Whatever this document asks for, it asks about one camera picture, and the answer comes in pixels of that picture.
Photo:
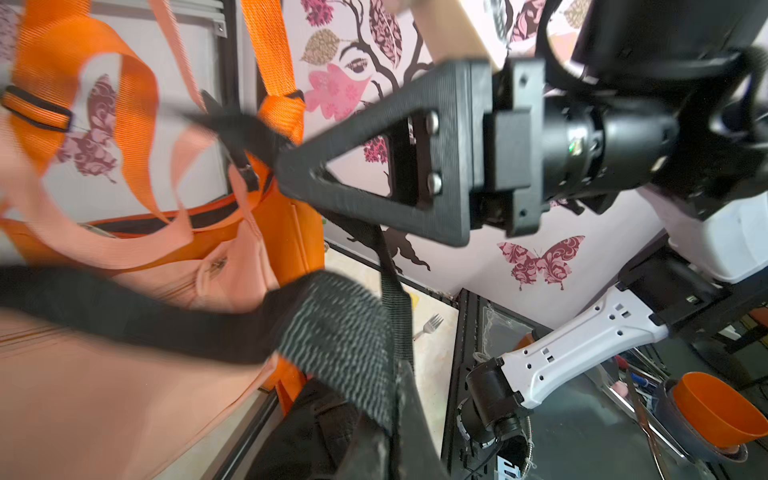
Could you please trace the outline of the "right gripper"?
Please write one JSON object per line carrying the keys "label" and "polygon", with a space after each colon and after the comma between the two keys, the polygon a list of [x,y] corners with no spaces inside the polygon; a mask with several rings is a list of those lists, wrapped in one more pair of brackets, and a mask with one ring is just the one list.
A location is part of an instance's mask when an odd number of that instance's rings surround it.
{"label": "right gripper", "polygon": [[[539,59],[508,60],[493,88],[494,106],[485,61],[442,63],[283,151],[274,166],[280,190],[326,213],[463,247],[484,166],[478,224],[524,236],[555,201],[605,213],[620,193],[648,184],[677,143],[678,121],[662,101],[546,95]],[[376,137],[389,153],[387,196],[345,185],[327,167]]]}

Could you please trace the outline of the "bright orange sling bag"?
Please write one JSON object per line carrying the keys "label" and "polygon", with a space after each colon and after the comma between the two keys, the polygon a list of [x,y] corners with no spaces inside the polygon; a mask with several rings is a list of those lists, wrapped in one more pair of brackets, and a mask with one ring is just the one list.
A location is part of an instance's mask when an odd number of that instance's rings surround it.
{"label": "bright orange sling bag", "polygon": [[[111,272],[119,286],[168,287],[187,313],[244,311],[277,286],[322,268],[320,215],[271,183],[250,193],[235,178],[238,210],[203,228],[179,208],[161,230],[124,240],[93,234],[65,216],[41,178],[65,142],[81,68],[106,53],[122,58],[112,121],[123,176],[138,201],[157,210],[149,170],[158,109],[153,72],[109,25],[91,17],[88,2],[30,1],[13,81],[2,98],[10,114],[1,124],[1,187],[28,233],[81,272]],[[276,354],[246,367],[154,358],[26,320],[11,308],[1,318],[1,426],[13,432],[140,413],[217,421],[274,380],[280,366]]]}

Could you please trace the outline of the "black sling bag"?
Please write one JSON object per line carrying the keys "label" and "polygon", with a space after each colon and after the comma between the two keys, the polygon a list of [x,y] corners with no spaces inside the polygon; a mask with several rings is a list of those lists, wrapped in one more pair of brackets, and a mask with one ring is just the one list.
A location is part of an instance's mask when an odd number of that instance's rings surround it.
{"label": "black sling bag", "polygon": [[164,355],[243,366],[284,357],[321,388],[307,410],[311,441],[286,451],[289,460],[310,462],[310,478],[446,477],[418,399],[411,302],[394,274],[383,274],[376,297],[349,278],[315,271],[239,313],[168,313],[158,300],[130,306],[128,294],[107,295],[123,311],[103,327],[2,290],[1,307]]}

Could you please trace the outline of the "salmon pink sling bag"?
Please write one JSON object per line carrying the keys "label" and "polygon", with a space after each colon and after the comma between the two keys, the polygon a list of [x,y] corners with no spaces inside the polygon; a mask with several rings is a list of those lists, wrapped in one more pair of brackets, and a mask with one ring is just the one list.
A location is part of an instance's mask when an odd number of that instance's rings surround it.
{"label": "salmon pink sling bag", "polygon": [[[158,300],[168,312],[239,313],[277,285],[252,214],[258,185],[248,165],[231,165],[239,207],[230,240],[200,260],[168,262],[190,244],[188,213],[133,240],[90,232],[65,216],[41,177],[65,144],[82,67],[121,57],[117,102],[107,113],[124,178],[157,209],[151,158],[158,110],[152,70],[86,1],[30,1],[18,33],[2,104],[1,191],[33,235],[73,260],[74,269],[15,269],[1,290],[47,301],[59,314],[103,327],[122,307]],[[276,357],[252,365],[208,362],[123,346],[45,322],[15,307],[1,311],[1,475],[5,479],[146,479],[215,428],[273,373]]]}

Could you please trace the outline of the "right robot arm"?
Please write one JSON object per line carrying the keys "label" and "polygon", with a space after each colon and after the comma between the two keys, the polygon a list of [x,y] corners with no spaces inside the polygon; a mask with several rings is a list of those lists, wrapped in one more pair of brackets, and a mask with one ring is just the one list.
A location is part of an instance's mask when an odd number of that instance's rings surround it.
{"label": "right robot arm", "polygon": [[591,306],[668,230],[735,284],[767,264],[763,1],[287,1],[307,135],[282,191],[384,277],[474,287],[553,328],[507,411],[666,335]]}

